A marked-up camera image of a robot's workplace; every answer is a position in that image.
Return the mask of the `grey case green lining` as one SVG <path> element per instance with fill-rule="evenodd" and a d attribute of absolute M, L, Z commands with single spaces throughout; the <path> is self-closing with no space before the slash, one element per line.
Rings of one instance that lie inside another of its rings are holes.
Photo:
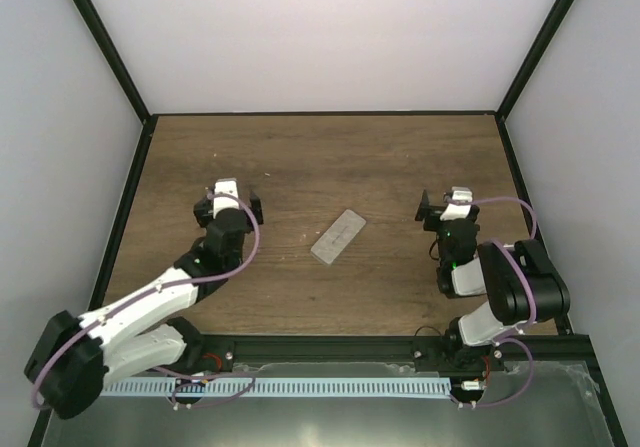
<path fill-rule="evenodd" d="M 365 225 L 362 216 L 346 209 L 311 247 L 311 255 L 326 266 L 333 265 Z"/>

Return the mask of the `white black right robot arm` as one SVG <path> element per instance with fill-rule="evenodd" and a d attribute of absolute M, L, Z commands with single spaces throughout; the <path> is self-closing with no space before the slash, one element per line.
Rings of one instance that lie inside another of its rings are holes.
<path fill-rule="evenodd" d="M 529 214 L 528 237 L 512 244 L 478 241 L 480 207 L 495 202 L 520 204 Z M 480 355 L 528 327 L 566 315 L 570 293 L 565 281 L 536 239 L 535 211 L 516 197 L 476 199 L 466 187 L 453 187 L 436 205 L 422 193 L 415 220 L 435 234 L 436 283 L 451 299 L 485 296 L 474 311 L 450 322 L 443 335 L 447 363 L 465 370 Z"/>

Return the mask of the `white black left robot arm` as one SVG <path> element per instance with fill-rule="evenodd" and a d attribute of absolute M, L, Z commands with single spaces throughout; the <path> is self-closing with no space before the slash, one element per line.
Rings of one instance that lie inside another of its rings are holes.
<path fill-rule="evenodd" d="M 260 197 L 243 202 L 235 179 L 221 179 L 193 209 L 203 234 L 149 284 L 122 299 L 74 316 L 63 310 L 49 319 L 24 368 L 31 404 L 71 419 L 103 390 L 146 371 L 203 384 L 198 371 L 204 337 L 181 312 L 205 300 L 255 258 L 244 241 L 261 239 Z"/>

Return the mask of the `grey metal front panel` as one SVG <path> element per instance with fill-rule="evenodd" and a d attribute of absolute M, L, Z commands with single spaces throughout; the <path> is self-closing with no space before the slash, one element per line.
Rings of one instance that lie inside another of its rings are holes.
<path fill-rule="evenodd" d="M 384 364 L 271 364 L 231 378 L 434 377 Z M 448 399 L 103 397 L 52 418 L 47 446 L 610 446 L 581 364 L 511 362 Z"/>

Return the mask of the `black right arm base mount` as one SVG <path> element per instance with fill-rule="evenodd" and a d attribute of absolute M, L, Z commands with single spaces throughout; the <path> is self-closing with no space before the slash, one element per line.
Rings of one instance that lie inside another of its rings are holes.
<path fill-rule="evenodd" d="M 441 375 L 479 375 L 486 366 L 501 371 L 504 362 L 490 347 L 454 345 L 442 336 L 414 336 L 410 350 L 417 370 L 437 371 Z"/>

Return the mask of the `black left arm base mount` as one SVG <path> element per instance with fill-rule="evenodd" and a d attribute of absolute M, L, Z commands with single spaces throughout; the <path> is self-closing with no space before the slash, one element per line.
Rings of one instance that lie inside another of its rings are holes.
<path fill-rule="evenodd" d="M 205 335 L 198 347 L 187 347 L 178 361 L 160 367 L 180 374 L 231 372 L 234 358 L 235 342 L 230 337 Z"/>

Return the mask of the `black aluminium frame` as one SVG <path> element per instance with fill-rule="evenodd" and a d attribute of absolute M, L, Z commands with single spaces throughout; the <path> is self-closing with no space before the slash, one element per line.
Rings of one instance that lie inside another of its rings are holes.
<path fill-rule="evenodd" d="M 442 326 L 463 303 L 436 291 L 410 202 L 422 186 L 466 180 L 523 201 L 528 191 L 506 112 L 574 0 L 554 0 L 497 110 L 151 114 L 92 0 L 72 0 L 142 122 L 89 301 L 105 306 L 157 272 L 195 233 L 186 208 L 211 173 L 237 172 L 266 208 L 257 263 L 192 314 L 206 331 L 268 356 L 326 352 L 374 337 L 395 353 L 417 326 Z M 346 210 L 365 227 L 331 266 L 310 253 Z"/>

